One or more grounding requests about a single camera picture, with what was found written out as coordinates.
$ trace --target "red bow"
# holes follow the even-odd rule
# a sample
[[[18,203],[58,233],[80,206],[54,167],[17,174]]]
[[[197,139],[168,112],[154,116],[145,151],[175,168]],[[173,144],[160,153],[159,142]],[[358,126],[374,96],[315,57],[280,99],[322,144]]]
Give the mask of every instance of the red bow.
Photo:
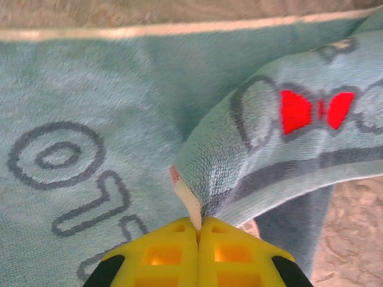
[[[313,104],[306,100],[303,95],[290,90],[281,92],[282,96],[282,127],[285,135],[312,123]],[[318,119],[322,120],[327,114],[327,124],[337,130],[345,119],[352,100],[355,98],[353,92],[342,92],[334,96],[327,112],[325,111],[324,101],[318,100],[317,111]]]

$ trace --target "gray outline design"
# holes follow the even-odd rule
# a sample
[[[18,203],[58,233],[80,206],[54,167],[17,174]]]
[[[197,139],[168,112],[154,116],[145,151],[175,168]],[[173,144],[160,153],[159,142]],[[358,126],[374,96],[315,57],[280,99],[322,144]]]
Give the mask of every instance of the gray outline design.
[[[61,230],[58,225],[65,222],[69,221],[73,218],[76,218],[80,216],[81,214],[88,212],[89,210],[92,210],[94,208],[99,207],[103,203],[107,202],[110,200],[110,195],[108,194],[107,188],[105,186],[105,180],[109,177],[112,177],[114,179],[114,183],[118,187],[118,192],[122,196],[122,205],[115,208],[111,209],[95,218],[92,218],[88,221],[83,221],[82,223],[75,225],[71,227],[68,230]],[[101,191],[101,196],[85,205],[80,206],[79,208],[70,210],[67,213],[64,213],[60,217],[57,217],[53,222],[52,222],[52,232],[57,235],[58,237],[68,237],[72,236],[80,231],[83,231],[85,229],[88,229],[97,223],[104,221],[118,213],[124,212],[128,207],[130,206],[130,191],[125,187],[125,184],[123,183],[122,179],[119,177],[117,172],[113,170],[106,170],[103,173],[101,173],[97,179],[97,188]]]
[[[383,86],[383,79],[378,80],[377,82],[371,84],[368,86],[365,91],[360,91],[358,87],[355,86],[342,86],[333,89],[330,93],[325,93],[324,91],[319,91],[318,93],[313,93],[309,91],[307,88],[300,86],[295,83],[282,83],[280,85],[277,85],[271,78],[267,76],[253,76],[251,77],[242,88],[239,88],[234,94],[232,94],[232,97],[230,98],[230,115],[236,124],[238,133],[242,139],[242,143],[247,148],[248,152],[250,154],[258,151],[261,147],[266,145],[271,136],[272,132],[274,130],[281,131],[281,116],[279,113],[279,119],[272,121],[270,123],[270,129],[268,131],[268,135],[265,137],[263,141],[261,141],[257,146],[251,146],[251,139],[246,131],[244,122],[246,119],[244,119],[243,116],[243,106],[242,106],[242,97],[247,91],[247,89],[255,84],[257,81],[264,81],[270,86],[273,87],[275,90],[275,100],[277,100],[280,103],[280,94],[282,90],[289,89],[296,93],[303,94],[306,99],[311,101],[312,103],[317,102],[319,99],[323,99],[325,101],[325,107],[327,107],[330,103],[330,101],[333,99],[333,97],[342,91],[352,91],[355,93],[355,99],[351,103],[350,109],[348,114],[346,115],[344,122],[354,121],[357,129],[361,133],[373,133],[374,135],[381,135],[383,133],[383,128],[377,128],[377,127],[368,127],[363,124],[363,115],[361,113],[354,113],[355,105],[358,100],[363,100],[363,95],[365,92],[369,91],[370,89],[376,87],[376,86]],[[313,111],[313,116],[317,117],[317,112]],[[338,133],[340,133],[343,129],[344,123],[340,126],[340,128],[334,130],[332,129],[327,123],[325,123],[326,117],[324,117],[323,120],[315,120],[310,125],[299,128],[295,130],[292,133],[289,133],[288,135],[281,135],[281,138],[284,142],[293,141],[299,136],[302,136],[306,134],[307,132],[310,132],[313,129],[325,129],[331,136],[336,136]]]
[[[59,164],[51,164],[48,161],[44,160],[46,157],[52,155],[54,152],[60,149],[71,149],[73,155],[67,160],[65,160],[63,163]],[[42,169],[63,169],[71,166],[72,164],[75,164],[80,158],[80,154],[81,148],[78,145],[71,142],[56,142],[55,144],[51,145],[50,147],[37,154],[35,164]]]
[[[225,204],[234,203],[277,182],[303,176],[320,169],[382,159],[383,146],[377,146],[374,148],[350,148],[335,152],[324,152],[309,160],[292,160],[271,164],[244,176],[234,189],[225,191],[226,194],[227,192],[233,194],[230,201],[226,201]],[[220,199],[221,194],[214,194],[211,196],[210,201],[220,202]],[[204,210],[207,208],[212,209],[213,207],[209,206],[208,203],[203,206]]]
[[[337,45],[343,44],[345,47],[338,48]],[[357,49],[358,42],[354,37],[349,37],[341,41],[327,44],[314,51],[317,52],[326,63],[332,63],[338,55],[350,54]]]
[[[122,245],[125,245],[127,243],[129,243],[130,241],[132,241],[132,236],[130,235],[130,232],[129,230],[126,228],[126,224],[129,222],[129,221],[135,221],[138,228],[142,231],[142,235],[145,235],[148,233],[148,228],[146,227],[146,225],[144,224],[144,222],[138,217],[138,215],[136,214],[133,214],[133,215],[128,215],[128,216],[124,216],[122,217],[120,220],[119,220],[119,223],[118,223],[118,226],[121,228],[122,230],[122,234],[124,235],[124,237],[126,238],[126,241],[124,242],[121,242],[120,244],[112,247],[111,249],[108,249],[106,251],[103,251],[101,253],[98,253],[96,254],[95,256],[91,257],[91,258],[88,258],[86,259],[85,261],[81,262],[80,265],[78,266],[78,269],[77,269],[77,277],[85,282],[88,277],[90,276],[90,274],[86,274],[85,273],[85,268],[92,265],[92,264],[95,264],[97,263],[98,261],[100,261],[107,253],[109,253],[110,251],[112,251],[113,249],[115,248],[118,248],[118,247],[121,247]]]
[[[88,136],[97,147],[96,155],[93,161],[86,167],[86,169],[83,172],[69,179],[48,183],[36,181],[34,178],[32,178],[26,172],[24,172],[22,167],[18,166],[20,154],[29,144],[31,144],[31,142],[33,142],[39,136],[60,129],[72,130],[75,132],[83,133],[86,136]],[[44,124],[21,135],[21,137],[19,137],[19,139],[14,143],[14,145],[11,148],[11,151],[8,154],[7,166],[9,171],[13,173],[13,175],[25,185],[32,187],[36,190],[53,190],[55,188],[71,187],[73,185],[78,184],[79,182],[89,179],[104,163],[105,153],[106,152],[104,147],[104,140],[95,131],[85,126],[84,124],[73,123],[71,121],[60,121],[56,123]]]

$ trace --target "beige carpet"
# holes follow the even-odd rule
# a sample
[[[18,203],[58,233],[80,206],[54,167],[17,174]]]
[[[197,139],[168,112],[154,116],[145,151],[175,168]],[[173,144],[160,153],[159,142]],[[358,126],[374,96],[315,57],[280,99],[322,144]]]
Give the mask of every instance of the beige carpet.
[[[305,15],[383,0],[0,0],[0,29],[116,27]],[[336,187],[315,261],[316,287],[383,286],[383,177]]]

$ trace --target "yellow object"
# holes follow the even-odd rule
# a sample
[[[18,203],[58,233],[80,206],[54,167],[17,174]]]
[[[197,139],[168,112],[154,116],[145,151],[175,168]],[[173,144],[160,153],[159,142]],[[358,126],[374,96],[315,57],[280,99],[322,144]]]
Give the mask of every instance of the yellow object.
[[[293,261],[216,218],[200,234],[181,218],[108,253],[84,287],[312,286]]]

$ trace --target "red bow tie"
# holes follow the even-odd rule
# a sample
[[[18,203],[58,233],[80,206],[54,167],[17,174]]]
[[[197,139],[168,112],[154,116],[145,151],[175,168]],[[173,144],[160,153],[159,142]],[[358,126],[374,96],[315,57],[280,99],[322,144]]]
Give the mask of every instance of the red bow tie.
[[[281,92],[282,96],[282,127],[285,135],[300,129],[312,123],[312,106],[301,94],[290,90]],[[327,115],[327,124],[337,130],[345,119],[352,100],[355,98],[353,92],[342,92],[335,95],[331,101],[328,110],[325,110],[322,99],[316,102],[318,119],[322,120]]]

